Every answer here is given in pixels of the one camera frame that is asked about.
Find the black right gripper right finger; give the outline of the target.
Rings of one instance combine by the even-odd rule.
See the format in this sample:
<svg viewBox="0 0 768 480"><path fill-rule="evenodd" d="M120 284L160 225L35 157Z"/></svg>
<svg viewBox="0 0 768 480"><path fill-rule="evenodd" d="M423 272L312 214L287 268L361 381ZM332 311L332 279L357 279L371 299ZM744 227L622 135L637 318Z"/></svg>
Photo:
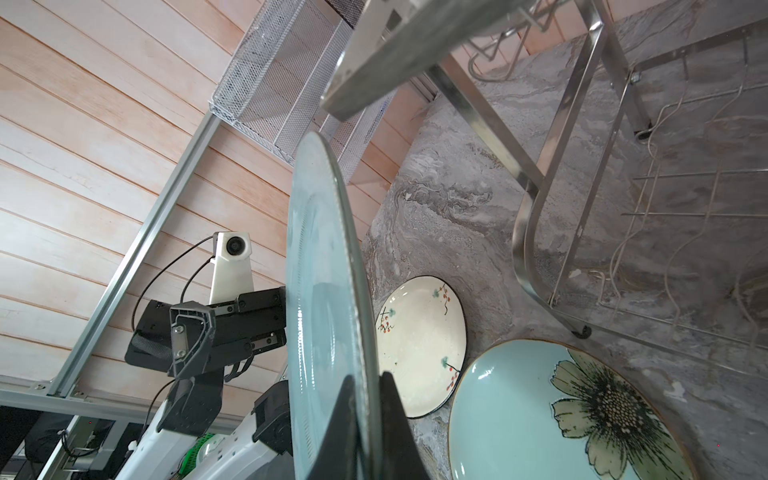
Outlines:
<svg viewBox="0 0 768 480"><path fill-rule="evenodd" d="M390 480L429 479L410 429L394 376L380 375L379 391L382 413L383 471Z"/></svg>

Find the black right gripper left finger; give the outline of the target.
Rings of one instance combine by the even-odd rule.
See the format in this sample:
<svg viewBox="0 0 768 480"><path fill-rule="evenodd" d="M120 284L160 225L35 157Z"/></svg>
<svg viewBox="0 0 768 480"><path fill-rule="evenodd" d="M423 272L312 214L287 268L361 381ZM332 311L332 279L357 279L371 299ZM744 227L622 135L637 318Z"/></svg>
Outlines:
<svg viewBox="0 0 768 480"><path fill-rule="evenodd" d="M359 433L355 380L344 378L308 480L354 480L357 478Z"/></svg>

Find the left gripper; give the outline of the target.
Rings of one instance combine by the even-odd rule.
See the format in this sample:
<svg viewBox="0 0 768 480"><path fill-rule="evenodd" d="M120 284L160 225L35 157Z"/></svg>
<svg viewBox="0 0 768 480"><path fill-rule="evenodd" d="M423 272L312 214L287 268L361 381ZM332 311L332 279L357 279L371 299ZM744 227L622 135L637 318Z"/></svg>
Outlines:
<svg viewBox="0 0 768 480"><path fill-rule="evenodd" d="M133 366L177 379L250 362L286 344L286 289L253 291L212 305L151 301L125 354Z"/></svg>

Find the dark teal ceramic plate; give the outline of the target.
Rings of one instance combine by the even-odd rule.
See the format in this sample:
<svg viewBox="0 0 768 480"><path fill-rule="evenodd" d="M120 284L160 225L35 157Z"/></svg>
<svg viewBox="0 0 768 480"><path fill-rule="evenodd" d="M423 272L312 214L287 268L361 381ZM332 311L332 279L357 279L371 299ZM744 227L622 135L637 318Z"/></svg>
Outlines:
<svg viewBox="0 0 768 480"><path fill-rule="evenodd" d="M357 478L382 467L372 304L343 175L326 139L295 154L287 254L288 386L294 469L307 479L344 378L355 380Z"/></svg>

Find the cream floral plate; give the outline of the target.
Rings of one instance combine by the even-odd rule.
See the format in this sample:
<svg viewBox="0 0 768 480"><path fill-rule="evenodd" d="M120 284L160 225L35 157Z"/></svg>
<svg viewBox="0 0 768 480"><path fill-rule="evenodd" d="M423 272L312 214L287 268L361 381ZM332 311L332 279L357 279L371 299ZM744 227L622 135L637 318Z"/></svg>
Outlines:
<svg viewBox="0 0 768 480"><path fill-rule="evenodd" d="M379 371L394 377L410 419L438 410L459 383L467 329L457 294L434 276L414 277L385 299L375 321Z"/></svg>

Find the stainless steel dish rack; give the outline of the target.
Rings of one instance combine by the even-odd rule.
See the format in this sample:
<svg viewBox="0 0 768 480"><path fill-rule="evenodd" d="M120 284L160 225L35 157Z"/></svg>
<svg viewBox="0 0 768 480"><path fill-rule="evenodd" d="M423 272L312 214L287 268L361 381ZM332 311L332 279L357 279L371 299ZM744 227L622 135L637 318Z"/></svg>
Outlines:
<svg viewBox="0 0 768 480"><path fill-rule="evenodd" d="M556 340L633 369L767 376L767 5L667 1L480 87L540 162L530 197L438 100L363 244L381 304L447 280L470 353Z"/></svg>

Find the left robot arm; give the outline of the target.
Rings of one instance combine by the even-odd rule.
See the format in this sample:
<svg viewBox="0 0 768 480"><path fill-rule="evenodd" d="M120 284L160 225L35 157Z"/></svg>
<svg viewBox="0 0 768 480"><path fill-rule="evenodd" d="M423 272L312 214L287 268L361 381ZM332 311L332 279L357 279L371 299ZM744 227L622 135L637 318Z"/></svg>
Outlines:
<svg viewBox="0 0 768 480"><path fill-rule="evenodd" d="M284 346L285 328L283 287L241 293L209 305L151 301L126 360L166 372L171 387L119 478L179 478L185 457L220 414L224 385L244 373L256 356ZM189 476L246 479L276 456L292 451L289 389L282 380L254 401L233 433Z"/></svg>

